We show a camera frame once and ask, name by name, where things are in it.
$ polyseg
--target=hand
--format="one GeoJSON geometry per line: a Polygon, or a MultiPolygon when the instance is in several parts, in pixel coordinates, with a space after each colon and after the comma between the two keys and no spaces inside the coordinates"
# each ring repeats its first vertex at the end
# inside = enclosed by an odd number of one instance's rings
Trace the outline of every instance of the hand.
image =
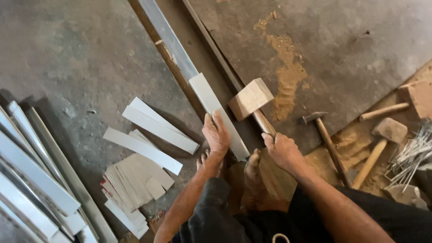
{"type": "Polygon", "coordinates": [[[210,117],[210,114],[206,114],[202,131],[209,143],[210,154],[225,156],[229,148],[231,136],[223,124],[219,111],[213,113],[213,119],[210,117]]]}
{"type": "Polygon", "coordinates": [[[261,136],[264,139],[269,155],[281,169],[293,175],[300,168],[304,168],[307,165],[305,158],[293,139],[280,133],[276,133],[275,141],[267,133],[262,133],[261,136]]]}

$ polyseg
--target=wooden hammer handle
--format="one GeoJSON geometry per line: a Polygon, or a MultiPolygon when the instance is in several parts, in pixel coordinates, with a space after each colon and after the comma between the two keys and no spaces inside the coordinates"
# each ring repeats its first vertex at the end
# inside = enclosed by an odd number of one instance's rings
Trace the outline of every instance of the wooden hammer handle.
{"type": "Polygon", "coordinates": [[[359,119],[360,119],[360,121],[369,120],[369,119],[379,117],[382,115],[387,115],[387,114],[390,114],[393,112],[403,111],[403,110],[407,109],[409,106],[410,106],[410,104],[408,102],[405,102],[405,103],[381,108],[381,109],[376,110],[376,111],[365,113],[365,114],[361,115],[359,119]]]}
{"type": "Polygon", "coordinates": [[[318,126],[318,130],[321,133],[321,137],[324,140],[324,143],[327,147],[328,152],[330,153],[330,157],[333,160],[333,163],[336,167],[336,170],[339,174],[339,178],[342,180],[343,184],[350,188],[351,183],[348,180],[348,176],[345,170],[345,167],[342,164],[342,161],[340,160],[339,156],[337,155],[336,148],[334,147],[334,144],[332,140],[330,139],[329,134],[327,133],[327,129],[324,127],[323,122],[321,121],[321,118],[318,118],[315,120],[318,126]]]}
{"type": "Polygon", "coordinates": [[[354,179],[353,182],[353,188],[358,190],[360,186],[362,185],[363,181],[368,176],[369,172],[371,171],[372,167],[377,162],[378,157],[381,155],[382,151],[384,150],[385,146],[387,145],[388,140],[386,138],[382,138],[377,145],[374,147],[374,150],[372,150],[371,156],[366,160],[366,163],[363,165],[362,169],[360,170],[357,177],[354,179]]]}
{"type": "Polygon", "coordinates": [[[269,120],[261,111],[261,109],[254,111],[252,115],[254,116],[255,120],[257,121],[263,132],[270,134],[273,138],[276,136],[276,130],[270,124],[269,120]]]}

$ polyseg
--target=black pants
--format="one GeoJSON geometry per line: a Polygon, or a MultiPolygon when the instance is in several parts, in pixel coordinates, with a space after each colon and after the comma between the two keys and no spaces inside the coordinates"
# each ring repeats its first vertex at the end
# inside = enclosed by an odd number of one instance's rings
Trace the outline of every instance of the black pants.
{"type": "MultiPolygon", "coordinates": [[[[229,190],[225,181],[209,179],[193,216],[181,226],[172,242],[264,243],[271,242],[276,233],[286,235],[291,243],[333,242],[313,203],[299,187],[288,213],[254,211],[247,217],[228,214],[225,205],[229,190]]],[[[368,213],[395,242],[432,242],[431,212],[352,189],[338,190],[368,213]]]]}

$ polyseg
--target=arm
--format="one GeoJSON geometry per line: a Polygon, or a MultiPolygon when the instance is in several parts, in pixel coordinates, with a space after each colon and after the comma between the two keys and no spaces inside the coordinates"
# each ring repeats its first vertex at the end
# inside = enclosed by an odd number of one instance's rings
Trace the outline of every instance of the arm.
{"type": "Polygon", "coordinates": [[[315,173],[293,139],[277,133],[273,142],[270,135],[262,135],[270,156],[312,200],[335,242],[394,242],[357,204],[315,173]]]}
{"type": "Polygon", "coordinates": [[[210,154],[165,215],[165,220],[155,235],[155,243],[169,242],[180,226],[192,216],[204,184],[209,178],[216,177],[222,159],[228,151],[230,136],[219,111],[215,111],[213,120],[209,114],[206,114],[202,131],[209,143],[210,154]]]}

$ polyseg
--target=drawstring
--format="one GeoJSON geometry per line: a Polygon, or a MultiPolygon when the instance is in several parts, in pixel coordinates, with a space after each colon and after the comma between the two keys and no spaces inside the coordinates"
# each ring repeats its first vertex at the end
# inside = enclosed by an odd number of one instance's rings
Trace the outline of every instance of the drawstring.
{"type": "Polygon", "coordinates": [[[273,235],[272,243],[275,243],[276,239],[278,237],[282,237],[283,239],[285,239],[286,243],[289,243],[288,237],[286,237],[284,234],[281,234],[281,233],[277,233],[277,234],[273,235]]]}

